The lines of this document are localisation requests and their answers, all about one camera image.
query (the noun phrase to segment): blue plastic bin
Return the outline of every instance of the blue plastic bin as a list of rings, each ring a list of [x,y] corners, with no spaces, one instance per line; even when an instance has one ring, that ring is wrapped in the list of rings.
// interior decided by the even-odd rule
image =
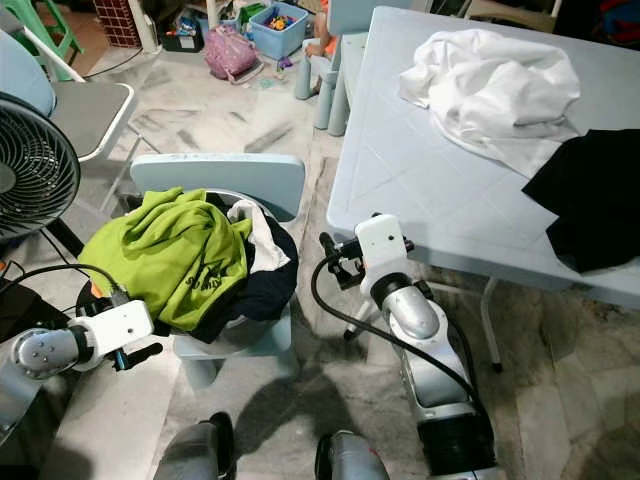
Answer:
[[[196,20],[200,24],[200,30],[202,30],[202,35],[206,35],[209,31],[209,19],[205,17],[196,17]],[[240,32],[240,18],[232,18],[231,20],[221,20],[220,25],[231,25],[236,29],[236,32]]]
[[[296,21],[278,32],[265,25],[275,15],[288,15],[291,18],[295,18]],[[302,8],[282,2],[274,2],[273,5],[249,19],[256,47],[262,54],[276,60],[290,55],[302,45],[308,16],[309,13]]]

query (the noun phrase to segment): storage box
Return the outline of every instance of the storage box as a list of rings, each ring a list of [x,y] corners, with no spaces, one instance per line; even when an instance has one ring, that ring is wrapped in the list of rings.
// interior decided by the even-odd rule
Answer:
[[[276,15],[287,15],[296,21],[282,31],[273,30],[265,25]],[[276,60],[290,55],[300,48],[304,40],[309,14],[302,8],[294,7],[282,2],[257,13],[249,19],[251,33],[260,53]]]
[[[202,31],[202,35],[206,35],[209,31],[209,19],[205,17],[196,17],[196,21],[200,24],[200,30]],[[240,17],[231,18],[229,20],[220,20],[220,25],[229,25],[235,28],[236,32],[242,33],[240,27]]]
[[[196,53],[204,47],[204,39],[200,28],[196,29],[196,34],[192,35],[166,35],[161,33],[158,35],[160,43],[165,50],[170,52],[188,52]]]

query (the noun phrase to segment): green shirt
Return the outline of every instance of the green shirt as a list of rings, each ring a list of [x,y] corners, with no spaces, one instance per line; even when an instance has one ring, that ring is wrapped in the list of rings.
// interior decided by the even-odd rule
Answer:
[[[224,292],[247,276],[251,220],[231,224],[204,190],[147,192],[142,206],[93,235],[78,258],[107,270],[152,318],[193,330]],[[109,282],[91,280],[104,293]]]

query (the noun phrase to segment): pink bag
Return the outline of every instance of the pink bag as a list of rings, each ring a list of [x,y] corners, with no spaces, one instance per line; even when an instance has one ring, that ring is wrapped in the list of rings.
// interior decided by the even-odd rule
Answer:
[[[257,75],[264,66],[256,48],[228,25],[220,25],[207,32],[204,59],[211,73],[236,85]]]

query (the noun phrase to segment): child's leg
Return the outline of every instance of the child's leg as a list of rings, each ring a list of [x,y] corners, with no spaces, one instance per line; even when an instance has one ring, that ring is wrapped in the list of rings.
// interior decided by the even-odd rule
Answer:
[[[319,93],[320,93],[320,87],[322,87],[322,78],[321,78],[321,77],[318,77],[318,80],[316,81],[316,85],[315,85],[315,87],[313,87],[313,88],[311,89],[311,93],[312,93],[313,95],[317,95],[317,94],[319,94]]]
[[[331,41],[331,35],[327,29],[327,14],[324,12],[316,14],[315,21],[313,22],[313,33],[316,38],[320,39],[318,44],[308,45],[305,49],[307,56],[317,55],[322,57],[324,50]]]

